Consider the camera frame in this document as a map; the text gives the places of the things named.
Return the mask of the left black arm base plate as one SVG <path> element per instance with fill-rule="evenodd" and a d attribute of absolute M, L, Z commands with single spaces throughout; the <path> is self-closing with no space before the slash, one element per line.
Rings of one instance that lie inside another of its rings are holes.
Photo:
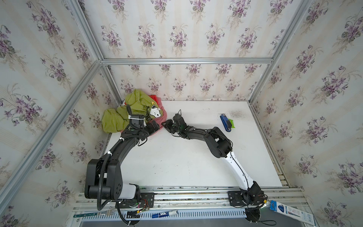
<path fill-rule="evenodd" d="M 115 207 L 120 209 L 143 209 L 143 208 L 153 208 L 155 201 L 154 193 L 141 193 L 138 198 L 134 199 L 122 199 L 117 201 Z"/>

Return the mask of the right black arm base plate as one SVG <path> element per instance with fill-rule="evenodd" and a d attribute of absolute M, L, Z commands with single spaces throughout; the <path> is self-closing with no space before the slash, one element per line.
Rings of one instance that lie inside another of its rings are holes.
<path fill-rule="evenodd" d="M 247 207 L 247 206 L 262 206 L 268 199 L 268 196 L 263 192 L 252 194 L 244 190 L 228 191 L 228 199 L 230 206 Z"/>

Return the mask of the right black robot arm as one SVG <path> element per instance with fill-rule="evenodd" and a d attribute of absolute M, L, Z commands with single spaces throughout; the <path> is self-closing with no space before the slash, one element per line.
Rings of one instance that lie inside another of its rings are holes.
<path fill-rule="evenodd" d="M 229 199 L 231 206 L 239 208 L 254 206 L 256 210 L 262 208 L 267 203 L 268 196 L 244 170 L 233 152 L 233 142 L 218 127 L 200 129 L 189 126 L 179 113 L 175 114 L 173 119 L 163 122 L 162 126 L 173 136 L 186 140 L 206 142 L 211 154 L 225 161 L 239 185 L 239 194 L 237 196 L 232 195 Z"/>

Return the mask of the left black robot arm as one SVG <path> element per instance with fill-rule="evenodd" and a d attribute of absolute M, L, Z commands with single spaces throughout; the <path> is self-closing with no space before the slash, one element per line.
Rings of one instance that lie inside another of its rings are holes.
<path fill-rule="evenodd" d="M 159 124 L 146 122 L 142 115 L 130 115 L 129 124 L 121 132 L 118 141 L 99 159 L 89 161 L 84 194 L 87 199 L 96 199 L 99 211 L 113 201 L 141 202 L 140 187 L 123 182 L 121 164 L 132 148 L 140 141 L 147 141 L 159 129 Z"/>

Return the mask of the pink cloth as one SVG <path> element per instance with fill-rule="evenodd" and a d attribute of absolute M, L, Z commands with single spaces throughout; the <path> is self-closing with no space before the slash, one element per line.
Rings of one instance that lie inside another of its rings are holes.
<path fill-rule="evenodd" d="M 159 131 L 162 130 L 163 126 L 161 125 L 161 123 L 167 120 L 167 112 L 164 109 L 162 102 L 158 105 L 154 100 L 152 100 L 152 104 L 148 110 L 148 113 L 152 118 L 151 121 L 155 121 L 159 124 Z"/>

